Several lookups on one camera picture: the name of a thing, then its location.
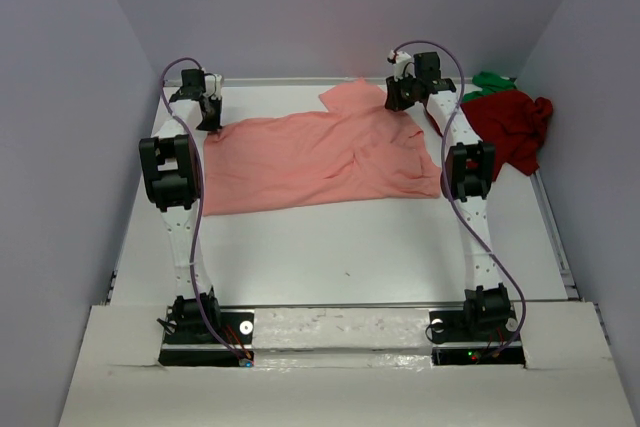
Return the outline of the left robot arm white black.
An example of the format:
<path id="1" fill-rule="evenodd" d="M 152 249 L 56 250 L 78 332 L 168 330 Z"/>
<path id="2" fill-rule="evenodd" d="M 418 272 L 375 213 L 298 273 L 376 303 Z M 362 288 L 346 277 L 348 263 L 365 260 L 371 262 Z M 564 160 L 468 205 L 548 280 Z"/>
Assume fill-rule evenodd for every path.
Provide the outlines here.
<path id="1" fill-rule="evenodd" d="M 222 82 L 201 68 L 184 69 L 178 90 L 161 97 L 168 118 L 139 141 L 144 189 L 161 214 L 174 265 L 175 300 L 158 321 L 168 345 L 220 340 L 220 307 L 199 241 L 204 176 L 192 131 L 220 127 Z"/>

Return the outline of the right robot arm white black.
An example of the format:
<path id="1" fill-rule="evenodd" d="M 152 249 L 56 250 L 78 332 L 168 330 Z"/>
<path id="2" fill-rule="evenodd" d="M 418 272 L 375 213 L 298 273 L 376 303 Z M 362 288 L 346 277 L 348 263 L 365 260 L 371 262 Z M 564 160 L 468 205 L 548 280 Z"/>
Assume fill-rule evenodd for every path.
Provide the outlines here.
<path id="1" fill-rule="evenodd" d="M 486 342 L 502 347 L 516 339 L 516 314 L 493 253 L 487 200 L 493 183 L 495 146 L 475 132 L 460 106 L 461 95 L 441 74 L 436 52 L 388 55 L 385 108 L 405 111 L 420 103 L 441 135 L 441 189 L 458 217 L 465 261 L 463 306 L 430 316 L 434 344 Z"/>

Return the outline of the pink t shirt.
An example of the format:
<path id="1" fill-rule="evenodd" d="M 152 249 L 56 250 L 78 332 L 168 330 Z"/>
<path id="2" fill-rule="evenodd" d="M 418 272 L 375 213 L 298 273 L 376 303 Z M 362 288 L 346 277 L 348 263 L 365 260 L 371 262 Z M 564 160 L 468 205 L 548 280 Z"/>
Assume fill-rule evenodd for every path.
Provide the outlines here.
<path id="1" fill-rule="evenodd" d="M 384 198 L 439 197 L 421 127 L 364 80 L 320 94 L 321 111 L 251 118 L 204 143 L 207 216 Z"/>

